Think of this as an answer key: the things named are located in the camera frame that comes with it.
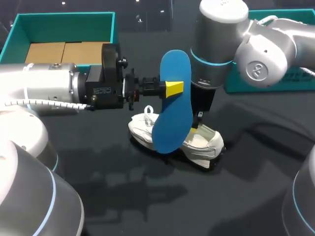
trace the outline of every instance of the yellow block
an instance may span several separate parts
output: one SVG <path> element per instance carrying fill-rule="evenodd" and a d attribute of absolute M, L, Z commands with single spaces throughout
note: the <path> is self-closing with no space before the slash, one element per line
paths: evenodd
<path fill-rule="evenodd" d="M 184 92 L 184 82 L 167 82 L 166 85 L 166 98 Z"/>

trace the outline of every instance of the brown cardboard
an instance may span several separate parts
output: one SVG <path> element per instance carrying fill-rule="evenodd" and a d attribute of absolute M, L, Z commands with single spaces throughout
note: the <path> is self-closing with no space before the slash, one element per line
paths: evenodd
<path fill-rule="evenodd" d="M 25 62 L 101 64 L 103 43 L 32 43 Z"/>
<path fill-rule="evenodd" d="M 26 63 L 60 63 L 65 43 L 32 43 Z"/>
<path fill-rule="evenodd" d="M 101 64 L 103 43 L 108 42 L 66 43 L 62 63 Z"/>
<path fill-rule="evenodd" d="M 102 64 L 102 45 L 108 42 L 82 42 L 85 64 Z"/>
<path fill-rule="evenodd" d="M 82 53 L 82 43 L 66 43 L 62 63 L 85 64 Z"/>

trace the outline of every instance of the shoe lace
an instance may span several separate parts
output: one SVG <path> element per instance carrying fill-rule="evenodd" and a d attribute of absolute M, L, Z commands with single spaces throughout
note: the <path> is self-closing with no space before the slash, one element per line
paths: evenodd
<path fill-rule="evenodd" d="M 155 123 L 150 117 L 153 114 L 153 112 L 154 112 L 153 107 L 151 107 L 150 105 L 144 108 L 144 121 L 147 126 L 153 126 Z"/>

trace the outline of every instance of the white spiral cable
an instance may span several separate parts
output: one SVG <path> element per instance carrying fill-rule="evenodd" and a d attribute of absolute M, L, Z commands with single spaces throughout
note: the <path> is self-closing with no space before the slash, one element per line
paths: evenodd
<path fill-rule="evenodd" d="M 42 99 L 17 99 L 11 100 L 4 103 L 4 106 L 25 106 L 25 105 L 42 105 L 42 106 L 52 106 L 58 108 L 68 108 L 73 110 L 85 110 L 87 108 L 86 104 L 79 103 L 69 103 L 69 102 L 58 102 L 51 100 L 42 100 Z"/>
<path fill-rule="evenodd" d="M 278 19 L 277 16 L 267 16 L 267 17 L 263 18 L 262 20 L 258 21 L 258 24 L 259 25 L 264 25 L 265 23 L 267 23 L 269 21 L 274 21 L 276 19 Z M 300 69 L 315 77 L 315 72 L 314 71 L 311 71 L 310 69 L 303 68 L 303 67 L 300 67 Z"/>

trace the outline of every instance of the black surface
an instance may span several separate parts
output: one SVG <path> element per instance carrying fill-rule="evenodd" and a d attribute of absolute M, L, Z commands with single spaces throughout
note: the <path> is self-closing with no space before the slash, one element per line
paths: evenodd
<path fill-rule="evenodd" d="M 64 1 L 1 0 L 0 21 L 9 27 L 18 12 L 114 10 L 122 56 L 140 77 L 157 75 L 168 50 L 190 48 L 199 4 Z M 272 0 L 246 2 L 251 9 L 281 7 Z M 222 133 L 228 149 L 213 173 L 178 154 L 153 155 L 130 142 L 127 124 L 149 104 L 159 112 L 158 98 L 141 97 L 133 112 L 126 106 L 43 119 L 66 180 L 82 197 L 91 236 L 284 235 L 284 192 L 315 140 L 313 93 L 229 96 L 219 89 L 204 120 Z"/>

